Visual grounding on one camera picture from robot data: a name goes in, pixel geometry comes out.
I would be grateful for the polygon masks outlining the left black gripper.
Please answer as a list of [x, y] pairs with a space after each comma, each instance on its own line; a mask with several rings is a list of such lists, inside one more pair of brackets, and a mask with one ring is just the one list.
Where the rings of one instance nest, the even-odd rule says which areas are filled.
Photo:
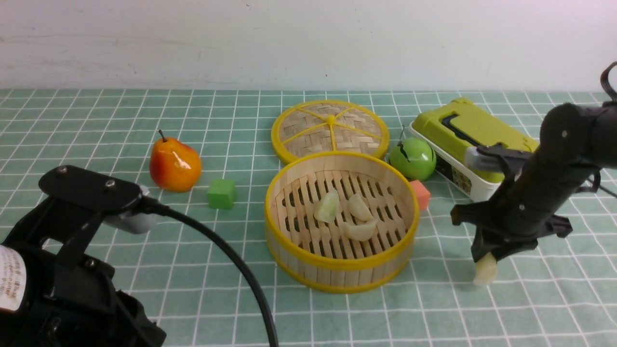
[[85, 250], [102, 215], [48, 197], [1, 244], [3, 347], [161, 347], [167, 334]]

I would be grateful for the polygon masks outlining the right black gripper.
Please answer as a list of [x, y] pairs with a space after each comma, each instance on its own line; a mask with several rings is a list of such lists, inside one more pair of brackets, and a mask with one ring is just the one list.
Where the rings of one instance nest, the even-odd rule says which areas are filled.
[[487, 254], [500, 261], [534, 250], [542, 237], [564, 239], [573, 231], [569, 219], [557, 211], [592, 175], [592, 164], [560, 164], [533, 154], [520, 171], [509, 172], [488, 200], [457, 204], [450, 211], [452, 224], [476, 226], [471, 246], [475, 262]]

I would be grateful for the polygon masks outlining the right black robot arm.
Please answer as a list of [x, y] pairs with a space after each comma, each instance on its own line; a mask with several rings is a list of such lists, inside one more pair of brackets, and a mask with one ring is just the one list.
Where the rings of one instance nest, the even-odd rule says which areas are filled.
[[615, 66], [612, 63], [600, 75], [610, 101], [600, 107], [554, 107], [542, 121], [535, 151], [503, 144], [467, 149], [467, 167], [504, 175], [488, 200], [457, 204], [450, 211], [454, 226], [476, 226], [470, 248], [474, 262], [485, 256], [500, 261], [535, 250], [542, 237], [564, 239], [572, 232], [569, 219], [558, 216], [558, 209], [572, 195], [597, 192], [600, 171], [617, 165], [616, 91], [609, 82]]

